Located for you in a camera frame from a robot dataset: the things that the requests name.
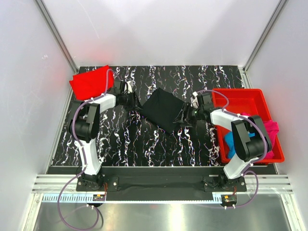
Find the black t shirt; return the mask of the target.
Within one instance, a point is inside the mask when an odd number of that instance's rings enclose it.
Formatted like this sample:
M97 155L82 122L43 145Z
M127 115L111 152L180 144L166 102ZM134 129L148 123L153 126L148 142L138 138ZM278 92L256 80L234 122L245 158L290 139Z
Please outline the black t shirt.
M161 88L156 89L143 104L141 114L149 121L171 134L178 128L174 119L178 116L184 101Z

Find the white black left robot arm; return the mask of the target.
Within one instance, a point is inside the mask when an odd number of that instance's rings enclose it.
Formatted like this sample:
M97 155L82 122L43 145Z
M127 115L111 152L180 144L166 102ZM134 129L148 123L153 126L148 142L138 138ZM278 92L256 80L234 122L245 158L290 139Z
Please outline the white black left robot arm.
M77 178L95 191L100 190L104 184L96 149L100 115L119 105L127 111L141 110L141 104L132 86L132 81L115 80L114 85L105 89L101 95L73 103L67 129L75 140L74 144L81 158L82 170L77 174Z

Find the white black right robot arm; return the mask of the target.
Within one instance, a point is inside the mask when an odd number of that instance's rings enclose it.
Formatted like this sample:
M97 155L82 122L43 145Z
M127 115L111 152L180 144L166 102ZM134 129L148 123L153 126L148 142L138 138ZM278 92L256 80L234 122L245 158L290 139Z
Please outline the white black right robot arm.
M194 92L191 102L183 105L173 122L182 127L192 127L198 120L203 120L232 132L235 154L212 185L229 191L249 167L265 158L272 150L272 143L260 116L243 116L230 112L227 110L229 101L223 107L216 107L213 103L215 94L218 91Z

